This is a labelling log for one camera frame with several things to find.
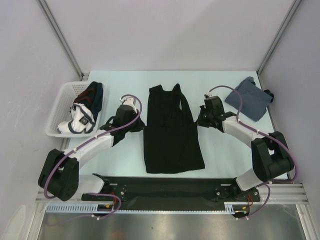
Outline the blue printed tank top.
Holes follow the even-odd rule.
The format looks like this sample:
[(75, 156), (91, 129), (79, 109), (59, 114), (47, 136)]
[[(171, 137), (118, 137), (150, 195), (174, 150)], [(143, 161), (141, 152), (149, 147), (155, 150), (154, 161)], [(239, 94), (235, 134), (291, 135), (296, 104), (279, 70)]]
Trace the blue printed tank top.
[(258, 88), (251, 76), (244, 79), (235, 90), (243, 101), (241, 113), (255, 122), (265, 115), (267, 107), (274, 100), (274, 94), (268, 89)]

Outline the black tank top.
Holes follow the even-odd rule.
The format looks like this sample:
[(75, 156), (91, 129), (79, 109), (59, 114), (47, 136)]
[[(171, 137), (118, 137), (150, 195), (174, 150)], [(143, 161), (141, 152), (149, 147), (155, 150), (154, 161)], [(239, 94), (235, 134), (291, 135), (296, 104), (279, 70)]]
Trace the black tank top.
[(178, 174), (205, 168), (198, 126), (179, 84), (171, 91), (165, 91), (161, 85), (149, 89), (143, 157), (149, 174)]

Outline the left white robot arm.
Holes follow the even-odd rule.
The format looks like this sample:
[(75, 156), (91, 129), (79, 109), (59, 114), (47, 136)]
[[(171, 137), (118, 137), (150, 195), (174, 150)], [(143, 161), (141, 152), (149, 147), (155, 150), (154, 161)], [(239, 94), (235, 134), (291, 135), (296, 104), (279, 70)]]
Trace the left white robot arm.
[(83, 141), (73, 149), (64, 151), (53, 149), (45, 160), (38, 185), (43, 189), (46, 199), (70, 200), (75, 194), (96, 196), (105, 200), (111, 188), (98, 174), (81, 175), (80, 169), (101, 152), (122, 141), (129, 132), (139, 132), (144, 123), (141, 112), (131, 105), (122, 104), (115, 116), (103, 125), (96, 135)]

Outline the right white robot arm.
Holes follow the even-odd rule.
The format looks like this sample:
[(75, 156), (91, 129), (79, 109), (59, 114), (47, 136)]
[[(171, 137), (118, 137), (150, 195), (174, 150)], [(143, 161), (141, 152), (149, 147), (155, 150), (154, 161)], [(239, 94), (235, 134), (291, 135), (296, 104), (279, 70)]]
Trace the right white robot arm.
[(281, 132), (264, 133), (243, 123), (238, 114), (225, 112), (218, 96), (205, 96), (197, 125), (214, 128), (218, 134), (228, 134), (250, 148), (252, 167), (232, 179), (229, 186), (230, 197), (237, 201), (242, 201), (254, 188), (292, 171), (295, 167), (294, 158)]

